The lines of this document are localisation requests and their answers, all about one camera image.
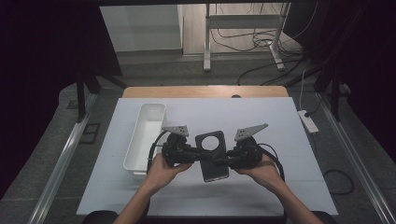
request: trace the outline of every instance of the white metal stand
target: white metal stand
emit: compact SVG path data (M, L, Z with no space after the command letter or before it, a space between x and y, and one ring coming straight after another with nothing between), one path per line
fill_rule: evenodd
M269 50L273 55L279 71L285 70L285 65L279 56L277 42L279 41L290 3L285 3L280 15L210 15L210 5L206 4L205 16L205 50L204 71L210 71L210 29L271 29L276 28L274 40L269 43Z

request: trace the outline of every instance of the person's right arm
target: person's right arm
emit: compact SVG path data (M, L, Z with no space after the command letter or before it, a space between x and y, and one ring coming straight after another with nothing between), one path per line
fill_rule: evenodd
M280 178L274 162L267 156L262 155L262 161L255 168L235 171L240 175L249 175L258 184L273 192L282 203L293 223L322 223Z

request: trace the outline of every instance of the power outlet strip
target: power outlet strip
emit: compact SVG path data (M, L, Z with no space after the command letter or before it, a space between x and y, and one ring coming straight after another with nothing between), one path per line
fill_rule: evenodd
M308 117L305 117L305 110L298 111L298 115L300 115L300 119L303 122L305 128L309 131L309 133L317 133L319 131L317 125L315 125L314 121Z

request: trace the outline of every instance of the smartphone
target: smartphone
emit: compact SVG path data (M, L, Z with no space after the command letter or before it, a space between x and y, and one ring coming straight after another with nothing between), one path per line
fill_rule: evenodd
M217 147L205 148L205 146L203 146L203 142L208 137L216 137L219 140ZM205 154L200 159L202 175L205 182L220 180L230 176L226 164L218 165L213 162L213 159L227 158L224 133L222 131L197 135L195 136L195 144L198 148L203 149L203 155Z

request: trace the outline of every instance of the white tray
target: white tray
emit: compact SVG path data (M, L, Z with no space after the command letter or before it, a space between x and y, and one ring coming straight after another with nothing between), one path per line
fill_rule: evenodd
M140 107L134 133L123 163L124 169L137 179L146 177L149 149L161 132L164 118L165 105L143 104Z

